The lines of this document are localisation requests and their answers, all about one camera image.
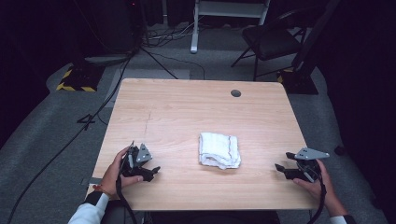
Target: black cable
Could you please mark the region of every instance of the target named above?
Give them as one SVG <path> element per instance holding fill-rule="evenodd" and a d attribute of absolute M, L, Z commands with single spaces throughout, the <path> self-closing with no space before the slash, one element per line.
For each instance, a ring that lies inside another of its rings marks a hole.
<path fill-rule="evenodd" d="M 175 75 L 173 75 L 167 68 L 165 68 L 160 62 L 158 62 L 158 60 L 156 58 L 154 58 L 154 56 L 151 55 L 150 52 L 146 51 L 145 49 L 143 49 L 142 47 L 140 47 L 143 51 L 145 51 L 148 56 L 150 56 L 152 59 L 154 59 L 154 61 L 159 64 L 167 73 L 169 73 L 172 77 L 174 77 L 175 79 L 178 79 L 177 77 L 175 77 Z"/>
<path fill-rule="evenodd" d="M 190 30 L 190 29 L 191 29 L 190 27 L 186 27 L 186 28 L 184 28 L 184 29 L 180 29 L 181 32 L 180 32 L 179 34 L 176 34 L 176 31 L 175 31 L 175 29 L 174 29 L 174 31 L 173 31 L 172 33 L 170 33 L 170 34 L 167 34 L 167 35 L 165 35 L 165 34 L 158 35 L 158 36 L 163 36 L 163 37 L 158 38 L 157 44 L 143 43 L 143 46 L 145 46 L 145 47 L 147 47 L 147 48 L 163 47 L 163 46 L 165 46 L 166 44 L 168 44 L 169 42 L 171 42 L 171 41 L 173 41 L 173 40 L 179 40 L 179 39 L 184 38 L 186 35 L 192 35 L 192 33 L 186 33 L 185 35 L 182 35 L 182 33 L 183 33 L 185 30 L 188 31 L 188 30 Z"/>
<path fill-rule="evenodd" d="M 127 158 L 127 155 L 125 155 L 124 158 L 122 159 L 122 163 L 121 163 L 121 166 L 119 169 L 119 174 L 117 176 L 117 181 L 116 181 L 116 190 L 117 190 L 117 195 L 119 195 L 122 205 L 127 209 L 129 215 L 131 216 L 132 222 L 134 224 L 137 224 L 136 217 L 134 216 L 134 211 L 132 211 L 131 206 L 128 204 L 128 202 L 126 201 L 125 197 L 122 194 L 121 169 L 123 167 L 123 164 L 126 161 L 126 158 Z"/>
<path fill-rule="evenodd" d="M 146 34 L 148 35 L 148 38 L 154 37 L 154 36 L 158 36 L 158 33 L 156 30 L 148 30 L 146 32 Z"/>
<path fill-rule="evenodd" d="M 323 207 L 324 207 L 324 200 L 326 198 L 326 186 L 323 184 L 323 178 L 321 175 L 319 175 L 318 173 L 316 173 L 313 169 L 309 168 L 309 170 L 311 170 L 317 177 L 320 183 L 320 202 L 319 202 L 319 208 L 318 211 L 314 214 L 314 216 L 311 218 L 311 220 L 309 220 L 308 224 L 313 224 L 315 223 L 315 221 L 319 218 Z"/>
<path fill-rule="evenodd" d="M 99 120 L 100 120 L 103 124 L 105 124 L 106 126 L 108 125 L 108 123 L 104 122 L 104 121 L 100 118 L 100 114 L 98 114 L 98 118 L 99 118 Z"/>
<path fill-rule="evenodd" d="M 50 159 L 47 164 L 35 175 L 35 177 L 33 177 L 33 179 L 29 182 L 29 184 L 26 186 L 26 188 L 23 190 L 23 192 L 21 193 L 20 197 L 18 198 L 18 200 L 15 202 L 12 210 L 11 210 L 11 214 L 9 215 L 8 218 L 8 222 L 7 224 L 11 223 L 12 218 L 14 217 L 15 211 L 17 210 L 17 207 L 19 205 L 19 203 L 21 202 L 22 197 L 24 196 L 24 194 L 26 193 L 26 191 L 32 186 L 32 184 L 38 179 L 38 177 L 50 166 L 50 164 L 56 159 L 58 158 L 59 155 L 61 155 L 62 152 L 64 152 L 65 149 L 67 149 L 67 147 L 82 133 L 83 130 L 85 130 L 85 128 L 91 123 L 91 121 L 93 120 L 94 117 L 96 117 L 99 112 L 105 107 L 105 105 L 108 103 L 108 101 L 111 99 L 111 97 L 114 95 L 114 93 L 116 92 L 116 89 L 118 88 L 118 86 L 120 85 L 120 81 L 122 80 L 122 76 L 123 73 L 125 71 L 126 65 L 128 65 L 129 61 L 131 61 L 132 57 L 134 56 L 134 53 L 132 53 L 127 61 L 127 63 L 124 65 L 122 72 L 120 74 L 120 79 L 117 82 L 116 88 L 113 90 L 113 92 L 107 97 L 107 99 L 102 103 L 102 105 L 99 107 L 99 109 L 93 114 L 93 116 L 91 116 L 87 123 L 85 123 L 83 125 L 83 127 L 71 138 L 71 140 L 69 142 L 66 143 L 66 145 L 64 145 L 64 147 L 55 154 L 55 156 L 52 157 L 52 159 Z"/>
<path fill-rule="evenodd" d="M 150 53 L 150 54 L 153 54 L 153 55 L 161 56 L 161 57 L 163 57 L 163 58 L 165 58 L 165 59 L 175 60 L 175 61 L 178 61 L 178 62 L 181 62 L 181 63 L 191 63 L 191 64 L 195 64 L 195 65 L 201 67 L 201 69 L 202 69 L 202 71 L 203 71 L 203 77 L 204 77 L 204 80 L 205 80 L 205 69 L 204 69 L 200 64 L 198 64 L 198 63 L 186 62 L 186 61 L 182 61 L 182 60 L 179 60 L 179 59 L 176 59 L 176 58 L 166 57 L 166 56 L 163 56 L 163 55 L 161 55 L 161 54 L 159 54 L 159 53 L 153 53 L 153 52 L 149 52 L 149 53 Z"/>

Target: table hole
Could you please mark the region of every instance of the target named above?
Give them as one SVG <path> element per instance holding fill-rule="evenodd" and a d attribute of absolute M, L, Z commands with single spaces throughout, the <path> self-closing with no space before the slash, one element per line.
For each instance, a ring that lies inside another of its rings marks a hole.
<path fill-rule="evenodd" d="M 232 90 L 232 91 L 231 91 L 231 95 L 232 95 L 233 97 L 239 97 L 239 96 L 241 96 L 241 91 L 239 91 L 239 90 Z"/>

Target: human hand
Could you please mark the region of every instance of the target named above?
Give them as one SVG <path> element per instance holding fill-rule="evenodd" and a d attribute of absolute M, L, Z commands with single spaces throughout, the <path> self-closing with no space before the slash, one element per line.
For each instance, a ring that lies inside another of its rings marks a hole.
<path fill-rule="evenodd" d="M 320 167 L 323 184 L 326 186 L 327 193 L 326 193 L 324 205 L 329 211 L 330 217 L 347 215 L 347 210 L 345 209 L 345 207 L 342 205 L 341 201 L 338 199 L 337 195 L 335 194 L 334 187 L 332 186 L 332 180 L 329 174 L 327 173 L 326 167 L 324 166 L 322 161 L 317 160 L 317 162 Z M 321 186 L 318 180 L 316 180 L 314 183 L 311 183 L 299 178 L 294 178 L 293 182 L 298 186 L 308 190 L 308 192 L 316 200 L 318 201 L 320 200 Z"/>
<path fill-rule="evenodd" d="M 120 164 L 122 161 L 122 156 L 126 154 L 128 149 L 129 147 L 126 147 L 117 154 L 116 158 L 110 164 L 110 166 L 108 166 L 105 175 L 102 178 L 101 188 L 104 192 L 110 194 L 111 197 L 117 194 L 116 181 L 120 171 Z M 125 177 L 121 175 L 122 188 L 140 181 L 143 181 L 143 176 L 141 175 L 135 175 L 130 177 Z"/>

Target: cable on floor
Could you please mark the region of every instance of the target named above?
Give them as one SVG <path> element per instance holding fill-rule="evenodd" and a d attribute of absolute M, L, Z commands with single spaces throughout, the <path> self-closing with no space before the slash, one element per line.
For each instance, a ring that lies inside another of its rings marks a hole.
<path fill-rule="evenodd" d="M 100 120 L 103 124 L 105 124 L 106 126 L 108 125 L 108 123 L 104 122 L 104 121 L 100 118 L 100 114 L 99 114 L 99 113 L 98 113 L 98 118 L 99 118 L 99 120 Z"/>
<path fill-rule="evenodd" d="M 11 223 L 12 218 L 14 217 L 15 211 L 17 210 L 17 207 L 19 205 L 19 203 L 21 202 L 21 199 L 23 198 L 24 194 L 27 192 L 27 190 L 33 185 L 33 183 L 38 179 L 38 177 L 50 166 L 50 164 L 52 164 L 53 161 L 55 161 L 56 158 L 58 158 L 59 155 L 62 154 L 62 152 L 64 152 L 67 147 L 70 146 L 70 144 L 82 133 L 82 131 L 85 130 L 85 128 L 91 123 L 91 121 L 99 114 L 99 112 L 106 106 L 106 104 L 110 101 L 111 97 L 115 94 L 118 86 L 120 85 L 120 82 L 122 81 L 122 77 L 123 74 L 125 72 L 125 68 L 128 65 L 129 61 L 131 61 L 131 59 L 134 57 L 135 52 L 132 53 L 130 55 L 130 57 L 128 58 L 128 60 L 126 61 L 126 63 L 123 64 L 123 68 L 122 71 L 120 72 L 120 78 L 116 84 L 116 87 L 114 88 L 114 90 L 110 93 L 110 95 L 105 99 L 105 101 L 101 104 L 101 106 L 99 107 L 99 109 L 93 114 L 93 116 L 91 116 L 89 118 L 89 120 L 87 121 L 87 123 L 85 123 L 83 125 L 83 127 L 70 139 L 69 142 L 67 142 L 64 147 L 55 154 L 55 156 L 53 156 L 48 162 L 47 164 L 33 177 L 33 179 L 29 182 L 29 184 L 26 186 L 26 188 L 23 190 L 23 192 L 21 193 L 21 195 L 19 196 L 18 200 L 15 202 L 11 213 L 8 217 L 8 222 L 7 224 Z"/>
<path fill-rule="evenodd" d="M 153 52 L 149 52 L 149 53 L 150 53 L 150 54 L 153 54 L 153 55 L 161 56 L 161 57 L 163 57 L 163 58 L 165 58 L 165 59 L 170 59 L 170 60 L 174 60 L 174 61 L 181 62 L 181 63 L 191 63 L 191 64 L 195 64 L 195 65 L 201 67 L 201 69 L 202 69 L 202 71 L 203 71 L 203 78 L 204 78 L 203 80 L 205 80 L 205 69 L 204 69 L 200 64 L 198 64 L 198 63 L 192 63 L 192 62 L 187 62 L 187 61 L 179 60 L 179 59 L 176 59 L 176 58 L 166 57 L 166 56 L 163 56 L 163 55 L 161 55 L 161 54 L 159 54 L 159 53 L 153 53 Z"/>
<path fill-rule="evenodd" d="M 140 47 L 143 51 L 145 51 L 148 56 L 150 56 L 157 64 L 159 64 L 167 73 L 169 73 L 172 77 L 174 77 L 175 79 L 178 79 L 178 77 L 176 77 L 171 71 L 169 71 L 167 68 L 165 68 L 160 62 L 158 62 L 158 60 L 152 56 L 152 54 L 148 51 L 146 51 L 145 49 L 143 49 L 142 47 Z"/>
<path fill-rule="evenodd" d="M 148 39 L 158 39 L 157 44 L 150 44 L 150 43 L 145 43 L 145 42 L 144 42 L 142 46 L 147 47 L 147 48 L 163 47 L 163 46 L 165 46 L 166 44 L 168 44 L 169 42 L 171 42 L 171 41 L 173 41 L 173 40 L 179 40 L 179 39 L 184 38 L 184 37 L 187 36 L 187 35 L 192 35 L 193 32 L 191 32 L 191 33 L 186 33 L 186 34 L 183 34 L 183 33 L 186 32 L 186 31 L 192 30 L 192 29 L 193 29 L 193 25 L 194 25 L 194 22 L 192 22 L 191 24 L 189 24 L 189 25 L 186 26 L 185 28 L 179 29 L 179 30 L 181 30 L 181 31 L 175 31 L 175 28 L 174 28 L 173 32 L 170 33 L 170 34 L 167 34 L 167 33 L 166 33 L 166 32 L 169 30 L 169 29 L 166 29 L 165 32 L 163 32 L 161 35 L 155 35 L 155 36 L 151 36 L 151 37 L 148 38 Z"/>

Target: folded cloth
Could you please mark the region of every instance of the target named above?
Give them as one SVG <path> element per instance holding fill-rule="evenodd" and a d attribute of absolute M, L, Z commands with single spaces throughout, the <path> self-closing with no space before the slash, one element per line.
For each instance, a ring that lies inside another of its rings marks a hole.
<path fill-rule="evenodd" d="M 201 133 L 199 162 L 202 165 L 218 166 L 222 170 L 238 168 L 241 157 L 236 137 L 221 133 Z"/>

